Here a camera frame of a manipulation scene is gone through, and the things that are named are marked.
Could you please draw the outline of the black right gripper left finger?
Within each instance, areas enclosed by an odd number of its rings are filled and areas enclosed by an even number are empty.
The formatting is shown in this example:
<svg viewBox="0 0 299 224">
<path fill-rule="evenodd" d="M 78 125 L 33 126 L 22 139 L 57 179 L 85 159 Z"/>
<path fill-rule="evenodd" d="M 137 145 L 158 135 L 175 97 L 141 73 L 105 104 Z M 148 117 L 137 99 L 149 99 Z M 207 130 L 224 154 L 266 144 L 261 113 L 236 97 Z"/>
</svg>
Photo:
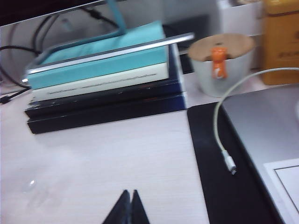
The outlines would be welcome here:
<svg viewBox="0 0 299 224">
<path fill-rule="evenodd" d="M 130 222 L 130 195 L 124 190 L 103 224 L 129 224 Z"/>
</svg>

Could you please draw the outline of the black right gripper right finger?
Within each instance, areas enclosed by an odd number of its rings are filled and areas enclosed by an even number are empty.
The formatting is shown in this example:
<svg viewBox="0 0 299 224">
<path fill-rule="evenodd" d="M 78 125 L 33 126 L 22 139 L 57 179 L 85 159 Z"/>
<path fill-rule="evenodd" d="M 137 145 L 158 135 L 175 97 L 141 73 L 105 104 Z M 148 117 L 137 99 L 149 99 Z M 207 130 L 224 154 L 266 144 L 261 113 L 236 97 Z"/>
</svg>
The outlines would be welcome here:
<svg viewBox="0 0 299 224">
<path fill-rule="evenodd" d="M 137 190 L 134 190 L 133 198 L 131 201 L 131 223 L 150 224 Z"/>
</svg>

